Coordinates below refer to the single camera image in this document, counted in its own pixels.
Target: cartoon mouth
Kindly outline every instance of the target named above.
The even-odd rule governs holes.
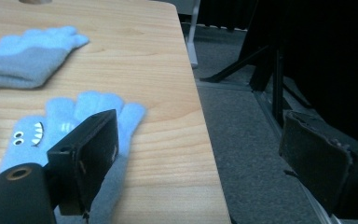
[[[37,147],[42,141],[43,133],[45,131],[42,122],[37,122],[34,125],[34,130],[36,131],[36,134],[34,135],[35,138],[32,140],[32,142],[34,143],[33,147]]]

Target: glove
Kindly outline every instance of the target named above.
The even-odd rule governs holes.
[[[31,89],[43,85],[66,56],[89,43],[73,26],[31,29],[0,40],[0,87]]]
[[[89,221],[110,223],[125,178],[131,136],[145,114],[142,105],[124,104],[115,94],[97,91],[80,93],[76,102],[69,98],[54,98],[46,104],[45,117],[29,116],[16,123],[0,172],[25,162],[46,165],[47,151],[51,147],[87,117],[109,109],[117,111],[119,150],[115,162],[105,176],[100,192],[92,203]],[[98,212],[98,216],[94,216],[93,211]],[[74,223],[81,219],[61,216],[58,208],[55,212],[58,223]]]

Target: wood grain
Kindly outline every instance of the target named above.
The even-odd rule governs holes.
[[[147,114],[132,138],[116,223],[229,223],[185,41],[173,5],[153,1],[0,0],[0,38],[74,25],[87,35],[42,88],[0,89],[0,160],[15,122],[45,102],[87,90],[139,102]]]

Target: gray carpet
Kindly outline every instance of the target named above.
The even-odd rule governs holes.
[[[245,35],[244,31],[197,27],[196,81],[235,62]],[[223,84],[197,81],[228,211],[239,224],[321,223],[299,182],[283,172],[289,167],[278,155],[279,135],[248,86],[254,69],[245,66]],[[270,90],[268,86],[261,93],[266,102]],[[297,111],[317,116],[291,99],[288,102]]]

